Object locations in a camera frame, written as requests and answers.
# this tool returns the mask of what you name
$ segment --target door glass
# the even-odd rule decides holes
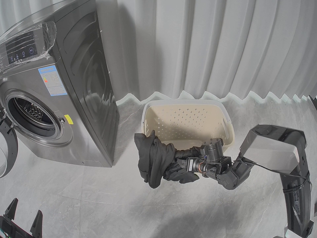
[[[3,137],[0,134],[0,177],[2,177],[7,169],[7,157],[8,157],[8,145]]]

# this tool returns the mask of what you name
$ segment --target black garment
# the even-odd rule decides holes
[[[177,163],[177,159],[198,157],[199,148],[177,151],[173,144],[161,143],[153,130],[149,137],[142,133],[134,134],[134,142],[139,151],[138,168],[141,177],[149,183],[151,188],[161,184],[162,177],[166,180],[179,181],[180,183],[193,182],[199,179],[194,173],[188,173]]]

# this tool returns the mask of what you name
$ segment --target cable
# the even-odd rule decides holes
[[[208,173],[209,171],[216,172],[217,167],[212,167],[211,169],[208,169],[207,171],[201,172],[202,174]]]
[[[261,167],[261,168],[264,168],[264,169],[266,169],[266,170],[268,170],[268,171],[271,171],[271,172],[274,172],[274,173],[277,173],[277,174],[280,174],[280,175],[292,176],[292,177],[297,177],[297,178],[304,179],[303,184],[301,184],[301,185],[299,185],[299,186],[296,186],[296,187],[294,187],[294,188],[290,188],[290,189],[283,190],[284,193],[290,193],[290,192],[293,192],[293,191],[295,191],[295,190],[300,189],[301,187],[303,187],[303,186],[305,185],[305,183],[306,183],[307,181],[308,181],[309,184],[310,184],[310,192],[313,190],[313,184],[312,184],[311,181],[309,180],[309,176],[310,176],[309,171],[308,171],[307,177],[303,177],[303,176],[291,175],[291,174],[283,173],[283,172],[280,172],[280,171],[275,171],[275,170],[272,170],[272,169],[268,169],[268,168],[266,168],[265,166],[262,166],[262,165],[257,164],[257,163],[251,163],[251,162],[243,161],[241,157],[239,158],[239,160],[240,160],[240,161],[235,160],[235,161],[233,161],[233,162],[240,162],[240,163],[243,163],[243,164],[245,164],[245,165],[247,165],[247,166],[249,166],[249,167],[256,165],[256,166],[259,166],[259,167]]]
[[[200,170],[200,165],[201,165],[201,164],[204,164],[204,162],[200,162],[200,163],[198,164],[198,172],[203,173],[203,172]]]

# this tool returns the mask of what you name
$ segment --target yellow sticker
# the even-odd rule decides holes
[[[69,124],[74,124],[72,118],[69,115],[64,115]]]

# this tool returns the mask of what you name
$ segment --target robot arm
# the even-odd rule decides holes
[[[2,237],[3,234],[5,237],[11,238],[42,238],[42,212],[38,210],[30,229],[32,235],[30,235],[13,222],[17,205],[18,199],[15,198],[6,209],[4,215],[0,216],[0,237]]]
[[[185,161],[187,172],[199,172],[229,190],[244,182],[254,165],[279,173],[287,208],[285,235],[293,235],[285,237],[310,235],[314,223],[310,220],[311,188],[303,131],[259,124],[249,131],[233,164],[230,157],[223,156],[222,145],[220,138],[202,145],[200,157]]]

